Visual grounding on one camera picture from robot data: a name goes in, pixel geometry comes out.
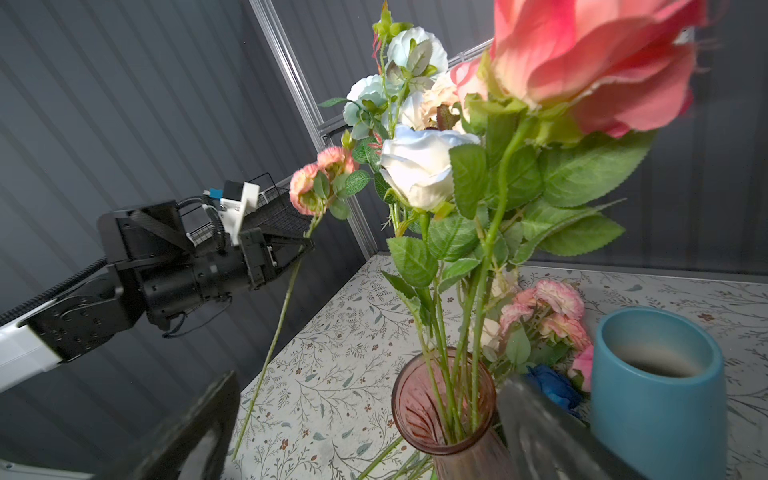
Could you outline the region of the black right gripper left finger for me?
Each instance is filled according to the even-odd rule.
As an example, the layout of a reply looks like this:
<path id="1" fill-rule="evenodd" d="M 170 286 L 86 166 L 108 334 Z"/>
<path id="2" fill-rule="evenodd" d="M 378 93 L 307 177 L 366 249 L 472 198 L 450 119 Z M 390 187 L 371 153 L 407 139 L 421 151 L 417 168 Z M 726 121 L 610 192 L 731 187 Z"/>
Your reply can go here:
<path id="1" fill-rule="evenodd" d="M 233 371 L 164 420 L 95 479 L 218 479 L 237 420 L 240 387 Z"/>

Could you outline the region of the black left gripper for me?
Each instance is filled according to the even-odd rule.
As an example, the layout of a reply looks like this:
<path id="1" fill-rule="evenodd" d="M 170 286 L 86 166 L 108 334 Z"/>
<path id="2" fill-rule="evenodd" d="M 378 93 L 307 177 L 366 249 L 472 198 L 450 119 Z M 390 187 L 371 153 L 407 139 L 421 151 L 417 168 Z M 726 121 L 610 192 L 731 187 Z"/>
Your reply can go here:
<path id="1" fill-rule="evenodd" d="M 162 330 L 209 301 L 277 279 L 314 248 L 303 234 L 256 228 L 242 232 L 237 246 L 193 254 L 175 201 L 109 212 L 97 228 L 109 264 L 162 264 L 191 255 L 141 277 L 147 318 Z"/>

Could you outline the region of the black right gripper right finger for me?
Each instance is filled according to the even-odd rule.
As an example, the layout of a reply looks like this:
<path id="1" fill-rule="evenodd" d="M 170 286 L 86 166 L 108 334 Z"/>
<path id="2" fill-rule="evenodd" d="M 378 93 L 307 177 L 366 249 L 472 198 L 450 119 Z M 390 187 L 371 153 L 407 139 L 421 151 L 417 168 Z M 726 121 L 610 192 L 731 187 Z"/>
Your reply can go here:
<path id="1" fill-rule="evenodd" d="M 511 461 L 508 479 L 643 477 L 519 375 L 502 384 L 497 411 Z"/>

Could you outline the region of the pink bud spray stem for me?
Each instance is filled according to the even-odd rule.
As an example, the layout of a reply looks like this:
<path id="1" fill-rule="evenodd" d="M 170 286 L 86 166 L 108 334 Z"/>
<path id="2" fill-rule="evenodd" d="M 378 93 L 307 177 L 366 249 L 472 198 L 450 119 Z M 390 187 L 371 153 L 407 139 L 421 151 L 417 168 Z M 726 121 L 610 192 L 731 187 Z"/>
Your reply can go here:
<path id="1" fill-rule="evenodd" d="M 353 193 L 345 192 L 346 184 L 349 182 L 350 177 L 353 177 L 352 186 L 354 186 L 356 181 L 362 187 L 367 185 L 370 181 L 370 175 L 357 174 L 358 169 L 359 164 L 354 159 L 350 150 L 344 147 L 332 146 L 320 151 L 315 162 L 307 164 L 294 172 L 289 185 L 290 202 L 298 213 L 311 218 L 309 227 L 303 234 L 304 240 L 312 239 L 315 230 L 329 211 L 332 211 L 334 208 L 339 209 L 343 200 L 351 198 L 359 192 L 359 190 Z M 250 398 L 242 427 L 237 434 L 237 440 L 231 455 L 232 460 L 237 459 L 244 442 L 256 406 L 256 400 L 261 393 L 286 321 L 295 284 L 303 265 L 302 255 L 308 252 L 307 247 L 301 247 L 299 249 L 299 259 L 296 265 L 290 269 L 288 286 L 277 326 L 262 370 L 258 376 L 255 390 Z"/>

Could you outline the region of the white single rose stem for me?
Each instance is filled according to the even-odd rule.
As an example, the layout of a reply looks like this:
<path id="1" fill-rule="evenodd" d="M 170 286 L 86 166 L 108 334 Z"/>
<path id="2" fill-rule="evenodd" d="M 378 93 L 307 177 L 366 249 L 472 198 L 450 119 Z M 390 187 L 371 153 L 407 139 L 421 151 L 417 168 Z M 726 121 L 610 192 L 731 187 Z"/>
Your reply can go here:
<path id="1" fill-rule="evenodd" d="M 393 199 L 394 272 L 385 278 L 411 314 L 418 353 L 392 391 L 405 441 L 446 457 L 467 449 L 490 420 L 487 374 L 472 351 L 478 293 L 488 256 L 477 218 L 486 181 L 480 139 L 453 130 L 399 125 L 384 141 L 380 174 Z"/>

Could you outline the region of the white green rose spray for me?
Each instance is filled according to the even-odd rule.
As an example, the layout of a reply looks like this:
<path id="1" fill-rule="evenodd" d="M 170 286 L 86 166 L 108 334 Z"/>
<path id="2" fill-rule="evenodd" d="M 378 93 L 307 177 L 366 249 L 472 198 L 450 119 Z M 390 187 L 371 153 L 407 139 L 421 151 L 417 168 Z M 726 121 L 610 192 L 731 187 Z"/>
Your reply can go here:
<path id="1" fill-rule="evenodd" d="M 348 94 L 339 99 L 346 129 L 338 147 L 352 152 L 359 164 L 357 174 L 370 175 L 366 186 L 380 189 L 389 208 L 394 237 L 395 225 L 390 214 L 394 201 L 388 197 L 387 185 L 380 174 L 383 143 L 393 138 L 396 108 L 410 92 L 429 88 L 439 75 L 452 77 L 447 52 L 438 37 L 422 27 L 396 21 L 388 8 L 382 9 L 373 26 L 373 36 L 372 56 L 377 70 L 358 80 Z M 358 181 L 354 186 L 352 183 L 353 177 L 350 177 L 345 192 L 360 192 L 364 188 Z M 354 196 L 327 214 L 344 217 L 350 211 Z"/>

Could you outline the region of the large pink rose stem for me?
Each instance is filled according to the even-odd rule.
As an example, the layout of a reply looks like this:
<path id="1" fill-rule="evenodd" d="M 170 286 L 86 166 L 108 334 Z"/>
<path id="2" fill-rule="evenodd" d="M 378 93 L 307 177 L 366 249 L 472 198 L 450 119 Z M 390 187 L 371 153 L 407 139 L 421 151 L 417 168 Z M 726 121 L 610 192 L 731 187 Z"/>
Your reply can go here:
<path id="1" fill-rule="evenodd" d="M 462 125 L 486 152 L 481 362 L 495 279 L 537 251 L 575 257 L 622 235 L 605 196 L 689 107 L 696 48 L 681 34 L 706 17 L 703 1 L 495 3 L 491 47 L 451 71 Z"/>

